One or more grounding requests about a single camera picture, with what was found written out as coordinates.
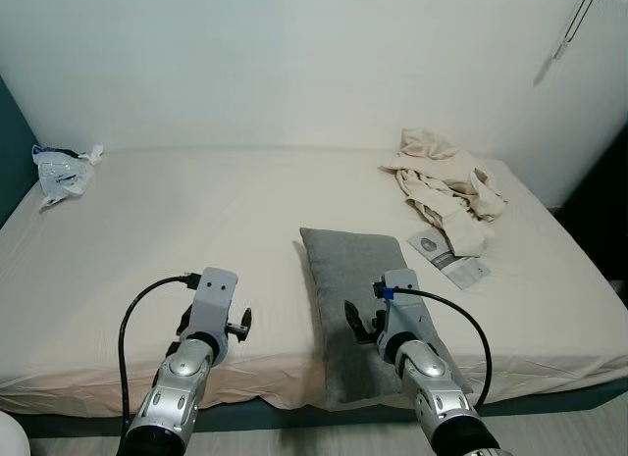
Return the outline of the teal headboard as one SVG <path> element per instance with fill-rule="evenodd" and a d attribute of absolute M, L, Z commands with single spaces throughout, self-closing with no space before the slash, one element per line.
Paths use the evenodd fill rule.
<path fill-rule="evenodd" d="M 17 99 L 0 76 L 0 227 L 36 184 L 36 168 L 30 157 L 36 143 Z"/>

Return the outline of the bed with beige sheet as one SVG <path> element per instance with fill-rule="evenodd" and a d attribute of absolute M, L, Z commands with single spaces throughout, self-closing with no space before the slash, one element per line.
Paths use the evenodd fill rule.
<path fill-rule="evenodd" d="M 0 411 L 27 433 L 120 430 L 118 328 L 136 295 L 127 363 L 147 393 L 191 290 L 158 280 L 237 275 L 232 312 L 254 312 L 208 377 L 199 431 L 411 421 L 402 396 L 327 408 L 324 345 L 301 228 L 380 233 L 422 289 L 484 327 L 494 375 L 485 416 L 591 410 L 627 389 L 627 309 L 598 268 L 503 162 L 486 159 L 505 214 L 489 275 L 461 289 L 405 242 L 422 230 L 383 165 L 393 152 L 153 148 L 104 157 L 80 199 L 40 208 L 33 188 L 0 227 Z"/>

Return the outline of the clear plastic bag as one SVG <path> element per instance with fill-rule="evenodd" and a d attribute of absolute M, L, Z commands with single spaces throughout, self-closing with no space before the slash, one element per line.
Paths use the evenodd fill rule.
<path fill-rule="evenodd" d="M 37 183 L 43 191 L 39 210 L 82 196 L 94 177 L 95 166 L 102 160 L 103 152 L 102 145 L 94 145 L 85 154 L 69 148 L 32 147 L 31 157 L 37 169 Z"/>

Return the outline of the thin hanging rod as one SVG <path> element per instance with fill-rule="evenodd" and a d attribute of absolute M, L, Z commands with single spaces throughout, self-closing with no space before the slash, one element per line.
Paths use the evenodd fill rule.
<path fill-rule="evenodd" d="M 564 33 L 560 36 L 559 42 L 556 43 L 555 48 L 550 53 L 549 60 L 560 60 L 562 53 L 573 42 L 575 35 L 577 35 L 579 26 L 583 24 L 584 18 L 587 17 L 589 9 L 591 9 L 594 0 L 580 0 L 580 3 L 573 14 L 571 14 L 570 21 L 566 26 Z"/>

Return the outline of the grey pillow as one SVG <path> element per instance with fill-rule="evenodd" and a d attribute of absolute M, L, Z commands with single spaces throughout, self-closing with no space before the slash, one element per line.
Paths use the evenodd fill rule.
<path fill-rule="evenodd" d="M 411 408 L 403 396 L 395 367 L 383 362 L 376 344 L 359 344 L 346 321 L 344 302 L 355 305 L 360 318 L 382 311 L 372 282 L 389 271 L 405 271 L 399 242 L 380 233 L 354 233 L 301 228 L 319 312 L 326 370 L 323 407 L 354 410 L 372 405 Z"/>

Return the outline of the white round object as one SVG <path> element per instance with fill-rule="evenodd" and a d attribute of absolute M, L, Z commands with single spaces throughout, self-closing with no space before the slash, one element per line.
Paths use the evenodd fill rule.
<path fill-rule="evenodd" d="M 30 456 L 26 431 L 3 411 L 0 411 L 0 456 Z"/>

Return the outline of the grey booklet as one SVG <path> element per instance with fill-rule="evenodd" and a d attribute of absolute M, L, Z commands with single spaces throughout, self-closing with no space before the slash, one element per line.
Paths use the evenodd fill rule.
<path fill-rule="evenodd" d="M 451 245 L 445 239 L 445 234 L 435 228 L 413 233 L 405 241 L 439 271 L 443 271 L 458 260 L 458 256 L 453 253 Z"/>

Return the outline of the white leaflet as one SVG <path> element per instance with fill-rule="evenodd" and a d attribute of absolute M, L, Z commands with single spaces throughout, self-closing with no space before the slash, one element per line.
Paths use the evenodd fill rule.
<path fill-rule="evenodd" d="M 476 256 L 441 255 L 434 265 L 459 289 L 467 289 L 491 272 Z"/>

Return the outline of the crumpled beige clothing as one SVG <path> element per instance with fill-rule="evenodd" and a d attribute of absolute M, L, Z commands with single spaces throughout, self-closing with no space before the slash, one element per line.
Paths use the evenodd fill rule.
<path fill-rule="evenodd" d="M 495 237 L 491 223 L 507 200 L 488 166 L 438 133 L 406 128 L 390 171 L 405 200 L 445 234 L 457 256 L 481 256 Z"/>

